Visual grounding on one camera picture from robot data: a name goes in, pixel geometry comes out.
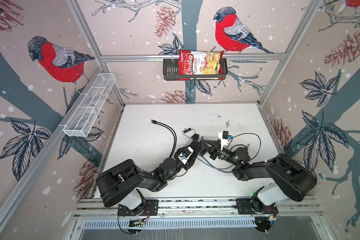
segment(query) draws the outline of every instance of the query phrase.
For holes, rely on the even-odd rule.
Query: black basket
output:
[[[227,76],[228,68],[227,68],[227,60],[226,58],[222,58],[220,61],[221,69],[223,70],[223,74],[195,74],[195,75],[179,75],[179,59],[174,58],[173,62],[171,59],[164,59],[163,64],[163,74],[164,79],[166,81],[176,81],[181,78],[190,78],[191,80],[216,80],[216,79],[207,79],[207,78],[223,78]]]

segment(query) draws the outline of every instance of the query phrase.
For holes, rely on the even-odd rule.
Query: bird head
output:
[[[31,59],[34,60],[39,60],[42,61],[44,60],[43,58],[43,53],[41,52],[41,48],[43,47],[44,44],[46,44],[48,41],[41,37],[41,36],[35,36],[34,38],[32,38],[29,43],[28,43],[28,51],[29,51],[29,56],[31,57]]]
[[[233,7],[223,7],[216,12],[213,19],[216,20],[218,23],[221,23],[221,21],[230,14],[236,14],[236,11],[233,9]]]

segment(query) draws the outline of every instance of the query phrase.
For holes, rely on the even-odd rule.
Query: white snow spot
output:
[[[64,225],[68,222],[68,220],[71,218],[72,212],[68,213],[68,215],[64,218],[64,221],[61,223],[61,227],[64,227]]]
[[[343,3],[343,5],[340,6],[339,12],[342,12],[346,8],[346,3]]]
[[[335,174],[335,175],[339,174],[339,170],[337,168],[338,167],[336,165],[333,166],[333,174]]]
[[[43,194],[44,194],[44,195],[47,195],[47,194],[49,194],[50,191],[51,191],[51,187],[46,187],[46,188],[43,190]]]

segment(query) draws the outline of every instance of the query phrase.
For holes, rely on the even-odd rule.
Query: blue cable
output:
[[[202,157],[211,167],[213,167],[214,169],[216,169],[216,167],[215,167],[214,165],[210,164],[209,161],[206,160],[204,156],[201,156],[201,157]],[[221,171],[221,172],[226,172],[226,173],[231,173],[231,172],[232,172],[232,171],[227,172],[227,171],[223,171],[223,170],[219,170],[219,169],[216,169],[216,170],[217,170],[217,171]]]

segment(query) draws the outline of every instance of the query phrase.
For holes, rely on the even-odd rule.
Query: bird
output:
[[[220,8],[213,19],[216,20],[216,41],[225,49],[225,52],[238,51],[240,53],[247,48],[257,48],[266,53],[272,53],[256,40],[247,26],[240,22],[234,8]]]
[[[60,47],[48,42],[42,36],[35,36],[29,41],[28,51],[31,59],[38,60],[54,79],[63,83],[74,83],[75,89],[71,97],[74,93],[80,93],[76,90],[76,81],[81,75],[85,76],[86,64],[95,59],[72,48]]]
[[[334,2],[337,2],[337,1],[339,1],[339,0],[333,0],[333,1],[329,2],[329,3],[327,3],[327,5],[330,5],[330,4],[332,4],[332,3],[334,3]],[[343,9],[342,9],[342,11],[341,11],[338,15],[343,15],[343,12],[344,12],[344,10],[345,10],[347,7],[353,7],[353,8],[355,8],[355,13],[352,15],[352,17],[353,17],[354,15],[360,14],[360,12],[357,12],[357,11],[356,11],[356,8],[357,8],[358,6],[360,6],[360,0],[343,0],[343,1],[345,1],[345,6],[344,6],[344,8],[343,8],[343,6],[340,7],[340,8],[343,8]]]

